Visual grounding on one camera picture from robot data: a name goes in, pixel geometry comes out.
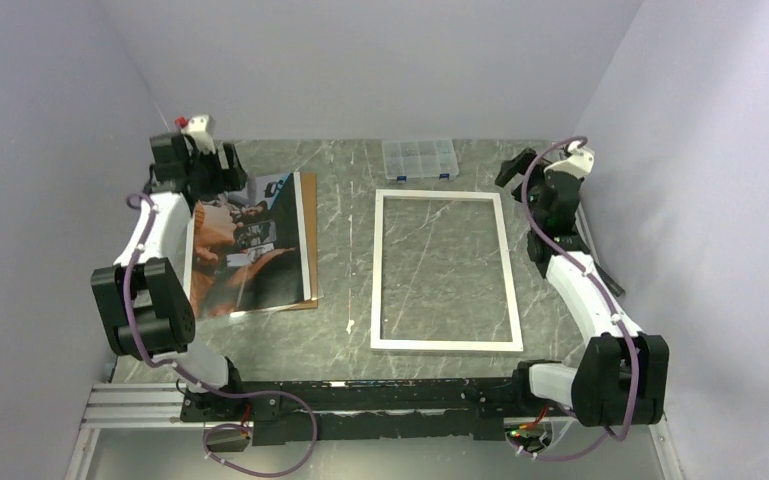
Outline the clear plastic organizer box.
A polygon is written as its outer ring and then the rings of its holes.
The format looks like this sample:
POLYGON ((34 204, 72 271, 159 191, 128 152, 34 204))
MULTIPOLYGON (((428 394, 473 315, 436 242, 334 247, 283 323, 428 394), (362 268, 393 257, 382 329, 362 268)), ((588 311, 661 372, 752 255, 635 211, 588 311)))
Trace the clear plastic organizer box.
POLYGON ((451 180, 459 175, 452 139, 385 140, 382 142, 385 178, 451 180))

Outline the white wooden picture frame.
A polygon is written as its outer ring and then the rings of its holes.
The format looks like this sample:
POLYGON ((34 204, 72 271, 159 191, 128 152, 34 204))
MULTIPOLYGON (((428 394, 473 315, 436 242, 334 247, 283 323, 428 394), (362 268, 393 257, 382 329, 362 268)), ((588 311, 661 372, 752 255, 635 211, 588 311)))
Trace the white wooden picture frame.
POLYGON ((520 323, 516 290, 510 261, 510 249, 502 210, 501 196, 495 192, 433 191, 378 189, 375 195, 373 271, 370 313, 370 348, 381 351, 416 352, 485 352, 520 353, 524 350, 523 333, 520 323), (506 294, 506 312, 511 333, 509 342, 497 341, 443 341, 384 339, 382 337, 382 280, 383 280, 383 238, 385 201, 402 200, 446 200, 454 202, 488 202, 493 206, 498 251, 501 258, 502 276, 506 294))

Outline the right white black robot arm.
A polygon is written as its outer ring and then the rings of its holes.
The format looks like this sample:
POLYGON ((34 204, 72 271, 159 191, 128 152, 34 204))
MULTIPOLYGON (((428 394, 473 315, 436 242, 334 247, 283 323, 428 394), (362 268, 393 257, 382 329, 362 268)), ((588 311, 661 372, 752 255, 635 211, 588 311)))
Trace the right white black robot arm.
POLYGON ((579 364, 521 363, 510 401, 524 415, 547 402, 572 410, 588 427, 625 427, 661 421, 664 413, 669 347, 660 335, 643 332, 619 305, 619 287, 603 276, 578 227, 580 190, 593 153, 579 144, 548 162, 526 148, 502 163, 495 183, 522 182, 513 198, 525 206, 530 230, 529 259, 557 291, 585 342, 579 364))

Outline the printed photo poster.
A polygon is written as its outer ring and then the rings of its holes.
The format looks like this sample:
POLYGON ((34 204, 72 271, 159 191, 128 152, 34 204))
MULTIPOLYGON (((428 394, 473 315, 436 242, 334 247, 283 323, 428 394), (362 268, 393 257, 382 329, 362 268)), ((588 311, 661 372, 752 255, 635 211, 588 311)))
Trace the printed photo poster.
POLYGON ((259 176, 199 201, 185 282, 199 320, 282 311, 311 298, 296 172, 259 176))

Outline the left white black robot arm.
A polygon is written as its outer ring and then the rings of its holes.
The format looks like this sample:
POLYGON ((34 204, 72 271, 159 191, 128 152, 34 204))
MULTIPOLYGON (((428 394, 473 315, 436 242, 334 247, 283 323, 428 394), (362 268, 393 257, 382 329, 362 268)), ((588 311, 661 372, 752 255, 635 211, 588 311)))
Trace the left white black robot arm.
POLYGON ((151 137, 153 162, 141 190, 126 198, 139 218, 112 265, 90 279, 108 344, 151 368, 167 367, 190 391, 207 394, 223 420, 238 417, 245 390, 233 363, 196 338, 195 314, 170 259, 200 200, 246 183, 235 149, 208 132, 182 129, 151 137))

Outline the brown backing board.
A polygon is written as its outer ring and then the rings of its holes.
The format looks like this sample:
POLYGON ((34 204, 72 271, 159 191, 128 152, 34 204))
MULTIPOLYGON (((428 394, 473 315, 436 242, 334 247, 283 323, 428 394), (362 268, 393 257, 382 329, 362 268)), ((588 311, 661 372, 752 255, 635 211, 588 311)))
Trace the brown backing board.
POLYGON ((310 274, 311 298, 291 306, 282 307, 282 310, 307 310, 318 307, 320 294, 320 282, 318 275, 318 238, 317 238, 317 182, 316 175, 312 172, 296 172, 297 196, 302 201, 304 215, 308 269, 310 274))

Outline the aluminium extrusion rail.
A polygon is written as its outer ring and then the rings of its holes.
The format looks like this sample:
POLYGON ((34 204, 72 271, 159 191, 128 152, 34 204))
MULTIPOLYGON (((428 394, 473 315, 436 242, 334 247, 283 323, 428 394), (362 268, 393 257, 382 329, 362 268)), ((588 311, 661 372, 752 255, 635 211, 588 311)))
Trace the aluminium extrusion rail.
POLYGON ((174 383, 97 383, 90 392, 85 429, 181 428, 184 395, 174 383))

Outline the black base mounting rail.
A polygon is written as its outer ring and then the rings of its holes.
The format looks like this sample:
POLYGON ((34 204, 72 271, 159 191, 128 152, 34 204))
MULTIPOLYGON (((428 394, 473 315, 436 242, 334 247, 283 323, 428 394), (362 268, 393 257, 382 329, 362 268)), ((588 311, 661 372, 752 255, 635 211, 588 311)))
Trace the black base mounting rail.
POLYGON ((187 392, 184 423, 247 421, 257 446, 466 436, 500 441, 563 414, 517 377, 236 383, 241 399, 187 392))

